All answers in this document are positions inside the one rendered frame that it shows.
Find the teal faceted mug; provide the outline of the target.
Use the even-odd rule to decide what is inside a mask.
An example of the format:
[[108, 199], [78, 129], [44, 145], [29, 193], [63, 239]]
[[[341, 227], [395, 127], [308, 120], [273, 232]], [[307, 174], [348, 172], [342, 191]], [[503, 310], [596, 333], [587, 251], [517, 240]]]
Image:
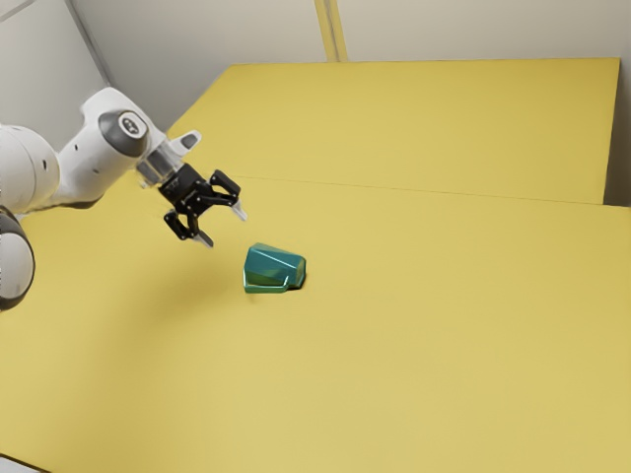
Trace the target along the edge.
[[260, 242], [247, 250], [243, 283], [249, 294], [300, 290], [306, 277], [307, 259], [302, 255]]

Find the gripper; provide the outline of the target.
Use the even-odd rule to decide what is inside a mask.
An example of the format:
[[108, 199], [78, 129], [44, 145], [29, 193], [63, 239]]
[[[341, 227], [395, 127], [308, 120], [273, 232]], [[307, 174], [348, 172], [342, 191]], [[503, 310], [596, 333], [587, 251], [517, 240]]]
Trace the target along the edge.
[[241, 187], [219, 169], [207, 180], [193, 166], [184, 164], [159, 186], [159, 191], [171, 204], [164, 221], [180, 240], [191, 239], [214, 247], [214, 240], [200, 229], [198, 222], [212, 206], [230, 207], [240, 220], [247, 220]]

